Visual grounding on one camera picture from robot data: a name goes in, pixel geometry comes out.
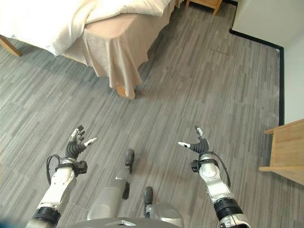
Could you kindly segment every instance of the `wooden table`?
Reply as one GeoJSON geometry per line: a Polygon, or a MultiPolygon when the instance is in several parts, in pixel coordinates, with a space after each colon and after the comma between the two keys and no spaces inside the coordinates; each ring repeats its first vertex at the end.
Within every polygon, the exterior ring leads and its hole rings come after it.
{"type": "Polygon", "coordinates": [[[222,0],[187,0],[186,8],[188,8],[190,2],[195,2],[197,4],[213,8],[213,15],[216,15],[222,0]]]}
{"type": "Polygon", "coordinates": [[[304,185],[304,119],[264,132],[273,134],[269,167],[272,171],[304,185]]]}

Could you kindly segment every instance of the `striped carpet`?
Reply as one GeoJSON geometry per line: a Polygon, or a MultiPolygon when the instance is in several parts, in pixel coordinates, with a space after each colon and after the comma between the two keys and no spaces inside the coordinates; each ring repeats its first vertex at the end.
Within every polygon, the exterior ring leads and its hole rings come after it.
{"type": "Polygon", "coordinates": [[[133,148],[130,197],[120,216],[143,217],[142,193],[150,185],[155,201],[176,207],[185,227],[219,227],[190,168],[197,156],[177,145],[197,141],[196,124],[225,162],[252,227],[304,227],[304,186],[258,171],[270,158],[271,136],[263,131],[278,125],[278,52],[229,34],[235,11],[226,3],[216,17],[196,5],[176,9],[139,69],[143,84],[132,101],[78,62],[22,42],[13,41],[24,54],[19,58],[0,47],[2,218],[32,216],[48,188],[46,158],[63,155],[82,124],[87,138],[99,140],[80,156],[88,172],[77,178],[60,226],[86,218],[133,148]]]}

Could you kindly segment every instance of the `black cable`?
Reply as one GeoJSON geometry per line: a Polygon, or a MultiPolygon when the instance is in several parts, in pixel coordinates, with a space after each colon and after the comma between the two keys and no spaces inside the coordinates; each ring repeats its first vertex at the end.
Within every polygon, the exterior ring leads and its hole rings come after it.
{"type": "Polygon", "coordinates": [[[49,156],[47,158],[47,181],[48,181],[49,185],[51,185],[51,175],[49,174],[49,165],[50,165],[51,160],[52,160],[53,157],[57,158],[58,165],[60,164],[60,160],[68,160],[68,161],[72,162],[75,165],[75,167],[77,167],[77,164],[72,159],[61,158],[58,154],[53,154],[53,155],[49,156]]]}
{"type": "Polygon", "coordinates": [[[49,157],[47,158],[47,181],[48,181],[48,184],[49,184],[49,185],[51,185],[51,176],[50,176],[50,174],[49,174],[49,165],[50,165],[51,160],[52,160],[53,157],[57,158],[57,160],[58,160],[58,165],[60,164],[60,161],[59,161],[60,157],[59,157],[58,154],[53,154],[53,155],[51,155],[51,156],[49,156],[49,157]]]}
{"type": "Polygon", "coordinates": [[[222,164],[222,166],[223,166],[223,168],[224,168],[224,170],[225,170],[225,173],[226,173],[226,176],[227,176],[227,181],[228,181],[228,187],[230,188],[230,187],[231,187],[230,177],[229,177],[227,168],[226,168],[224,162],[221,160],[221,158],[220,158],[215,152],[212,151],[212,152],[205,152],[205,153],[203,153],[203,154],[200,154],[200,155],[199,155],[199,161],[200,161],[201,156],[204,155],[204,154],[215,155],[215,156],[219,159],[220,163],[222,164]]]}

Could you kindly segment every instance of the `white duvet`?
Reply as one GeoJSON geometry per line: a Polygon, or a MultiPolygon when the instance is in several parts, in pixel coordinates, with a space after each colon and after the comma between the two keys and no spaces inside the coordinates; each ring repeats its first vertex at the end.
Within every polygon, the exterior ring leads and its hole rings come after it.
{"type": "Polygon", "coordinates": [[[0,34],[58,56],[85,24],[120,13],[161,16],[170,0],[0,0],[0,34]]]}

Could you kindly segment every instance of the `white wall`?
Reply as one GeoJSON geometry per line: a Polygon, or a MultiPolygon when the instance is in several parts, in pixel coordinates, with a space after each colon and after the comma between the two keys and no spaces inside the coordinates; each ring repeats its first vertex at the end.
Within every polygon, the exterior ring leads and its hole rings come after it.
{"type": "Polygon", "coordinates": [[[304,0],[239,0],[232,27],[284,47],[285,124],[304,118],[304,0]]]}
{"type": "Polygon", "coordinates": [[[304,118],[304,33],[284,49],[285,124],[304,118]]]}
{"type": "Polygon", "coordinates": [[[285,47],[303,22],[304,0],[239,0],[232,29],[285,47]]]}

